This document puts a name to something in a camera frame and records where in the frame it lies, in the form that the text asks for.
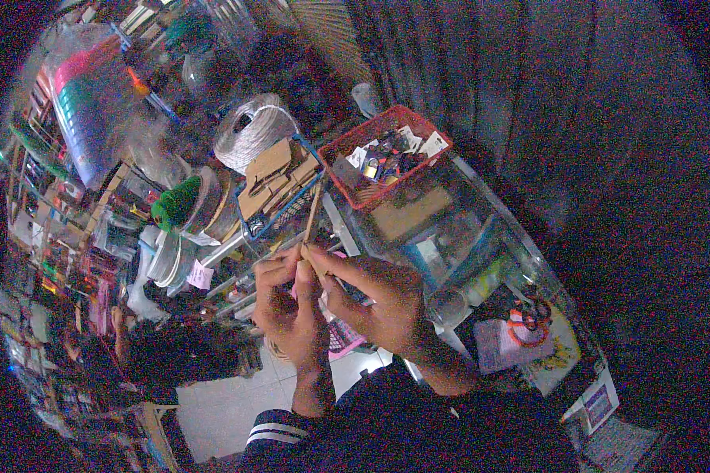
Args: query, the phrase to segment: finger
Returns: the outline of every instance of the finger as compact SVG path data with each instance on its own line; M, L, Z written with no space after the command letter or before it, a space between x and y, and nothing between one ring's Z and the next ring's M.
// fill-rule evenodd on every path
M398 296L406 285L420 282L420 277L414 271L398 268L384 260L370 257L343 259L313 246L309 250L310 257L320 271L329 272L349 282L376 301Z
M291 259L293 261L299 261L300 260L300 244L295 244L292 248L288 248L284 251L279 251L276 253L279 255L281 258L284 259Z
M326 308L355 328L361 335L369 336L373 311L365 307L344 291L342 286L331 276L323 276L321 283L329 294Z
M297 263L294 288L297 291L297 324L306 330L312 330L322 323L325 324L318 307L321 288L309 262L300 261Z
M262 276L263 274L277 270L279 268L283 268L286 265L286 262L284 261L283 258L274 258L272 260L262 260L258 261L255 263L253 266L253 271L255 272L255 276Z
M294 266L292 268L283 266L277 270L269 271L260 277L256 277L256 286L261 288L273 288L280 286L294 279Z

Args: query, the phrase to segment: paper tag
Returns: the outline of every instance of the paper tag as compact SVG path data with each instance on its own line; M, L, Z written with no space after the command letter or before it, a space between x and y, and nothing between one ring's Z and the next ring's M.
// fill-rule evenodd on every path
M199 260L194 261L192 270L187 276L187 282L199 289L210 289L210 279L213 278L213 268L206 268Z
M368 151L364 150L360 146L355 147L355 151L350 156L347 156L345 159L350 161L350 164L355 166L356 168L360 169L362 166L362 162L366 160L366 153Z
M406 153L415 153L421 146L423 138L421 138L420 136L413 135L413 130L410 129L410 125L406 125L398 129L398 133L404 136L407 139L408 144L410 145L405 151Z
M418 150L418 153L426 153L428 157L432 157L439 151L445 149L447 146L449 145L444 139L442 139L441 136L439 136L439 133L433 132L432 135L426 140L426 143L424 143L423 146L421 146L421 149Z
M221 244L220 241L216 240L215 238L206 235L205 232L200 232L198 235L193 235L191 233L184 232L181 234L181 236L185 236L189 241L200 245L201 247L205 246L218 246Z

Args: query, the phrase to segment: tile floor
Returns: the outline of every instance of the tile floor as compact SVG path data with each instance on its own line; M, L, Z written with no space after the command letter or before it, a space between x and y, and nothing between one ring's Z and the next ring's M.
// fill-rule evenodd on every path
M245 449L255 416L268 409L291 409L297 382L294 366L280 362L262 346L263 369L250 379L230 378L200 382L178 388L179 424L194 460L207 461ZM383 349L364 355L350 352L331 362L337 399L360 379L364 369L372 372L392 363Z

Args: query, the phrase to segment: white rope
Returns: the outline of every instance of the white rope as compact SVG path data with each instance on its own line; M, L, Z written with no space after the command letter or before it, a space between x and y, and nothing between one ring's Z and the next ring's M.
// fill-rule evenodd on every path
M243 117L250 123L238 132ZM213 152L224 166L245 174L247 165L278 140L300 133L297 121L276 94L261 94L240 105L221 122Z

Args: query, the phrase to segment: blue wire basket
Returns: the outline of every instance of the blue wire basket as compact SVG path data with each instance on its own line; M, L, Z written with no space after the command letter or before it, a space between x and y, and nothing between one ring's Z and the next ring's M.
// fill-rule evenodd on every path
M313 198L312 187L316 185L319 179L323 176L323 173L325 173L321 158L318 156L318 153L316 153L313 146L305 141L305 139L300 135L293 135L292 139L300 143L302 147L308 150L316 158L316 160L318 160L321 170L316 177L312 178L312 180L305 187L303 187L291 201L284 205L284 207L270 219L265 215L256 214L250 217L248 221L245 221L245 218L240 212L239 220L242 223L242 228L247 235L247 239L250 241L256 241L260 238L266 240L275 238L284 230L284 227L286 227L289 222L292 222L299 214L309 208L312 204ZM237 208L239 208L239 194L245 190L246 185L247 183L238 187L234 194L234 198L237 200Z

